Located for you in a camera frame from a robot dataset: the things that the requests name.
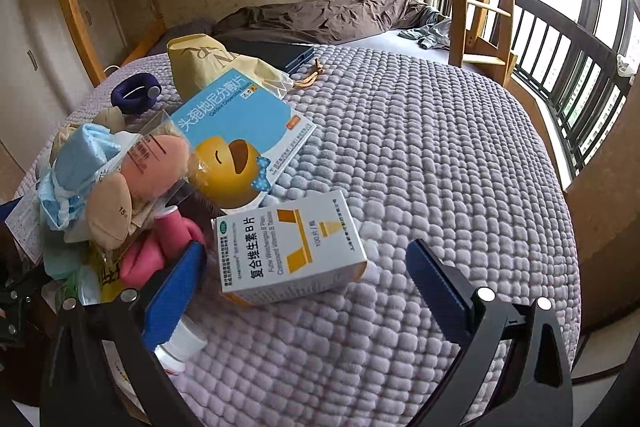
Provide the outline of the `white pill bottle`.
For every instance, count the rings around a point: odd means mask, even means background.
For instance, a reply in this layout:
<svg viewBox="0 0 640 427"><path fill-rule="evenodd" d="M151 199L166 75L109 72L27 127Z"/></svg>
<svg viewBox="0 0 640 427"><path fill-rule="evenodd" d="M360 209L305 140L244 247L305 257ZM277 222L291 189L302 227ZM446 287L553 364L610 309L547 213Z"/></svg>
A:
<svg viewBox="0 0 640 427"><path fill-rule="evenodd" d="M186 370L186 362L201 352L207 343L203 329L183 314L170 338L155 347L154 355L168 375L176 376Z"/></svg>

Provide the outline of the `blue face mask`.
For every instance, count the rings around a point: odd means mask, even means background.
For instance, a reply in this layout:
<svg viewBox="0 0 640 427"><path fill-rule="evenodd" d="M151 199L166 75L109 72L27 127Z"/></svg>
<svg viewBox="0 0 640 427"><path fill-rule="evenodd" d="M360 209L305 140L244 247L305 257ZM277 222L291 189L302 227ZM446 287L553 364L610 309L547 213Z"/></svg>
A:
<svg viewBox="0 0 640 427"><path fill-rule="evenodd" d="M121 150L100 124L82 124L70 135L38 186L41 211L52 231L64 231L78 217L96 173Z"/></svg>

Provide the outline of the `beige KN95 mask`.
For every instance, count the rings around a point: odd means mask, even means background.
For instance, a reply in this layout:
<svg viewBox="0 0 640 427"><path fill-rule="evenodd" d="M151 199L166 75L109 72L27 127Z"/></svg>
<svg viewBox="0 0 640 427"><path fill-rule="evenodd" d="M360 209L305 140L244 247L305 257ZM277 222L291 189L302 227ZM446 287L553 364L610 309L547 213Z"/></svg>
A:
<svg viewBox="0 0 640 427"><path fill-rule="evenodd" d="M112 172L97 183L86 202L87 225L92 239L107 251L125 243L132 204L125 177Z"/></svg>

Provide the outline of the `clear plastic toy package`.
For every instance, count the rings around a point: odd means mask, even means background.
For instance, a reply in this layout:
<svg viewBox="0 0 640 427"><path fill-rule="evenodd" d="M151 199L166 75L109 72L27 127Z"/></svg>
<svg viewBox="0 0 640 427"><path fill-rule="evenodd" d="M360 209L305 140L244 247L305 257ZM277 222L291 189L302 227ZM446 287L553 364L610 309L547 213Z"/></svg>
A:
<svg viewBox="0 0 640 427"><path fill-rule="evenodd" d="M134 205L154 202L182 182L192 148L169 115L161 110L142 128L120 163Z"/></svg>

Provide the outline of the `brown rumpled duvet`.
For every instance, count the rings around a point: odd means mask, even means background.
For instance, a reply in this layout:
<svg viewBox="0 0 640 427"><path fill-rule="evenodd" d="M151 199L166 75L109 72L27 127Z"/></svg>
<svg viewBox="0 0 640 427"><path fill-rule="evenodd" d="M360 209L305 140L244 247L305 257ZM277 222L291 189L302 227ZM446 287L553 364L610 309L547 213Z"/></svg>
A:
<svg viewBox="0 0 640 427"><path fill-rule="evenodd" d="M442 14L421 0L311 0L246 6L216 23L212 36L340 44L440 20Z"/></svg>

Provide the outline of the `black flat box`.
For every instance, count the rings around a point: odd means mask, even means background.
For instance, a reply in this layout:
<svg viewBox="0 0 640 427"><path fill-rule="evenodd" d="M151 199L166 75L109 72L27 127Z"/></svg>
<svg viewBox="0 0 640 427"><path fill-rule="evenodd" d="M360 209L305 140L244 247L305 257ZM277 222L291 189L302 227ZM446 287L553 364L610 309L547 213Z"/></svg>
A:
<svg viewBox="0 0 640 427"><path fill-rule="evenodd" d="M287 74L293 74L314 56L314 48L303 44L250 41L219 36L216 36L215 39L230 52L260 58Z"/></svg>

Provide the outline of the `white vitamin B box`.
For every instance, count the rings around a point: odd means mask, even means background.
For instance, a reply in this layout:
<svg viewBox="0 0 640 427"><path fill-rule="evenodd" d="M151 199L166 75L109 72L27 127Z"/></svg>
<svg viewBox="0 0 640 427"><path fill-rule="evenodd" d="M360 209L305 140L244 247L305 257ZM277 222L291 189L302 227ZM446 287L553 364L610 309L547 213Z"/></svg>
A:
<svg viewBox="0 0 640 427"><path fill-rule="evenodd" d="M241 306L342 287L359 280L367 268L341 191L219 217L212 229L222 295Z"/></svg>

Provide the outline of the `grey-green clothes on bed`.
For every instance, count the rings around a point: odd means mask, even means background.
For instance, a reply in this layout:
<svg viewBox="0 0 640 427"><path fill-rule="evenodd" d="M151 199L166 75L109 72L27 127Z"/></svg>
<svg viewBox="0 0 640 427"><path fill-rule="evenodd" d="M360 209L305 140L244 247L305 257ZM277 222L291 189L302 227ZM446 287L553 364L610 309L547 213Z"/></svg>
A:
<svg viewBox="0 0 640 427"><path fill-rule="evenodd" d="M450 48L450 26L448 17L431 20L418 28L403 29L398 36L414 41L424 50L448 50Z"/></svg>

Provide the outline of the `yellow snack wrapper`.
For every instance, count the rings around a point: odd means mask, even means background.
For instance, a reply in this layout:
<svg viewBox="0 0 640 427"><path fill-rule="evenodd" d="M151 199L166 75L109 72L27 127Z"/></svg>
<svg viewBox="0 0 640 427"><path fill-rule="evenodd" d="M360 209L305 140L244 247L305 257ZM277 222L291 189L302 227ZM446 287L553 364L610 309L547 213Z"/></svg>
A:
<svg viewBox="0 0 640 427"><path fill-rule="evenodd" d="M111 259L101 249L89 244L89 267L93 269L98 278L98 289L101 303L110 303L124 290L124 283L120 277L122 259Z"/></svg>

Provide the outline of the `dark balcony railing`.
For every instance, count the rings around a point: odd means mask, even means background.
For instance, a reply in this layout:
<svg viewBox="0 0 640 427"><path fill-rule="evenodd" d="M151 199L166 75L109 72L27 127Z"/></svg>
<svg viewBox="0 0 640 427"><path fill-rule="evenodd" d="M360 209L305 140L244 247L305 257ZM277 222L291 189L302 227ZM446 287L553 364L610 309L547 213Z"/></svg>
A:
<svg viewBox="0 0 640 427"><path fill-rule="evenodd" d="M515 0L515 77L548 107L570 176L596 155L626 103L631 79L616 51L540 0Z"/></svg>

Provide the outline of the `lilac quilted blanket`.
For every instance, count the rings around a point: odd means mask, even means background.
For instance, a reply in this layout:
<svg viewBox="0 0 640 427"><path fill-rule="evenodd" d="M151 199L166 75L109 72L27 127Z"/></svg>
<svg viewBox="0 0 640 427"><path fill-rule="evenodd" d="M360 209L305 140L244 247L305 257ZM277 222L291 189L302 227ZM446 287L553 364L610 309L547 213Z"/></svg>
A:
<svg viewBox="0 0 640 427"><path fill-rule="evenodd" d="M316 129L256 208L341 191L367 268L342 287L247 307L222 295L216 237L204 246L183 314L208 343L183 373L166 373L199 426L411 426L460 351L408 272L416 239L506 303L549 299L570 366L580 314L572 221L518 101L454 66L340 46L316 53L320 80L281 98ZM184 102L168 57L155 55L94 89L72 121L88 124L136 72L163 91L132 130L139 138L161 110L171 119ZM501 341L466 421L483 414L509 347Z"/></svg>

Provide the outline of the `blue medicine box duck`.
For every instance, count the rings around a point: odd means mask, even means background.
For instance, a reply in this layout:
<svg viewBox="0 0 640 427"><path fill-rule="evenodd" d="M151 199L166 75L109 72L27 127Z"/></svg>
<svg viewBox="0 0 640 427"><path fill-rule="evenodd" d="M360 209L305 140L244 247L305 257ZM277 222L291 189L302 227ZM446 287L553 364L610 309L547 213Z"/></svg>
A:
<svg viewBox="0 0 640 427"><path fill-rule="evenodd" d="M225 213L253 209L316 125L232 68L171 114L195 154L189 180Z"/></svg>

